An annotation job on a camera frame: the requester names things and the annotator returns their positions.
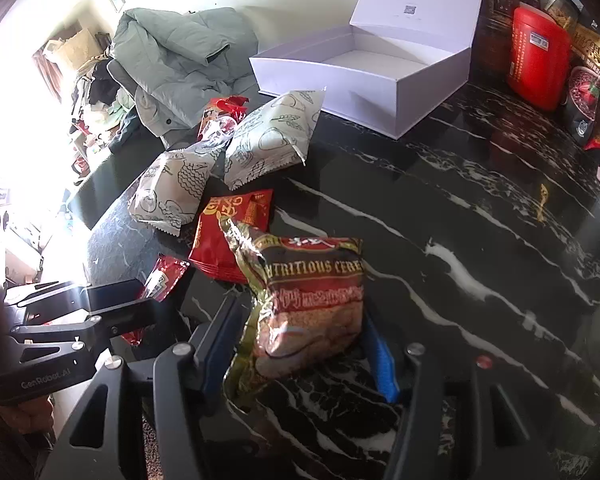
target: human hand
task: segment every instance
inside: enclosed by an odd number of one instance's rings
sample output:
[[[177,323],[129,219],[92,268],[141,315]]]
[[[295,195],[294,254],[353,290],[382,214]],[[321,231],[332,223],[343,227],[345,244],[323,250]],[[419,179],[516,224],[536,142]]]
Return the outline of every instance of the human hand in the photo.
[[[0,406],[0,415],[14,430],[25,434],[53,429],[53,410],[48,397],[39,397],[17,406]]]

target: gray jacket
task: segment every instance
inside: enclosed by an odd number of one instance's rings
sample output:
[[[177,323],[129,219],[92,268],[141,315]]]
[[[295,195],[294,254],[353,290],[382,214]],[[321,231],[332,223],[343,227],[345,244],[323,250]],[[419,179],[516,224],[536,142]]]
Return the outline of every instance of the gray jacket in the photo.
[[[213,97],[257,92],[249,57],[258,39],[234,9],[179,14],[126,10],[113,38],[113,57],[138,83],[140,120],[158,137],[190,129]]]

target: cardboard box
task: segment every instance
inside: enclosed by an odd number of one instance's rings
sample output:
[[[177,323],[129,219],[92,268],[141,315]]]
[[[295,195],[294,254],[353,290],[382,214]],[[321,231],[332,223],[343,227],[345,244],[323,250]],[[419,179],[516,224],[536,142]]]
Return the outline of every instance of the cardboard box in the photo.
[[[358,0],[345,27],[251,57],[260,91],[321,89],[322,109],[393,139],[468,78],[480,0]]]

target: white patterned snack package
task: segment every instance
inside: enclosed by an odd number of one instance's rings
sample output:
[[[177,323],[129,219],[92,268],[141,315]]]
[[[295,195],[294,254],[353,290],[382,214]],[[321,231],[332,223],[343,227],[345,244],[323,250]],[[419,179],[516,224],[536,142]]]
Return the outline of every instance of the white patterned snack package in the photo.
[[[229,189],[271,171],[304,164],[324,93],[293,90],[262,105],[238,124],[224,160],[224,183]]]
[[[211,169],[230,139],[215,137],[159,155],[129,201],[132,218],[179,236],[180,227],[193,222]]]

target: red bottle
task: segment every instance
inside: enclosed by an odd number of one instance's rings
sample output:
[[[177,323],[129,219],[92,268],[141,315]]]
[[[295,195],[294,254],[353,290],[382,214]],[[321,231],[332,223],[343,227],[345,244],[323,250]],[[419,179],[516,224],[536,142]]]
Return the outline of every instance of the red bottle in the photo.
[[[507,83],[542,110],[558,106],[569,71],[569,33],[554,19],[526,4],[513,13],[511,66]]]

